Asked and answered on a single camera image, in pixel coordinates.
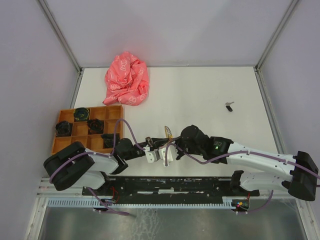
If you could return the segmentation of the keyring bunch with colourful tags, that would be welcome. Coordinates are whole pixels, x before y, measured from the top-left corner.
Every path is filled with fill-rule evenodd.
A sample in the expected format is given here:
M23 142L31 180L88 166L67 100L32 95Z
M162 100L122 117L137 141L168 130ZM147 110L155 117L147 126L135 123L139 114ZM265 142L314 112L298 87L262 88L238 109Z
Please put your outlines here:
M164 126L164 131L165 131L165 136L168 140L169 143L172 143L174 141L174 137L173 137L173 134L170 130L170 128L168 126Z

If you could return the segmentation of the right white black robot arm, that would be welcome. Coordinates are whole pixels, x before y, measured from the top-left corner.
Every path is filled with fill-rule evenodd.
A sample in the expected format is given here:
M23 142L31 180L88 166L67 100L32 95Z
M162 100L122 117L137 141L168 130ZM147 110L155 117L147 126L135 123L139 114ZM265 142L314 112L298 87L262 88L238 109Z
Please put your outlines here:
M202 156L202 165L223 163L255 169L235 171L229 183L236 196L256 190L283 191L300 200L313 202L318 188L319 169L311 156L269 153L241 145L231 139L204 134L197 126L184 128L174 141L177 158Z

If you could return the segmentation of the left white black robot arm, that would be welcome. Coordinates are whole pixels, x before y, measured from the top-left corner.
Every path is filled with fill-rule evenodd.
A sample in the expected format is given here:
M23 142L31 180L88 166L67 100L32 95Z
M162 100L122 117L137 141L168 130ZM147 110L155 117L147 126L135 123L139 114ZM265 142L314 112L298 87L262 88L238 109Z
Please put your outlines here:
M114 149L110 153L101 153L76 141L47 158L43 167L49 175L49 182L57 191L80 186L106 195L111 189L107 175L120 174L128 167L127 160L152 156L168 142L168 137L147 137L138 144L133 144L128 138L116 138Z

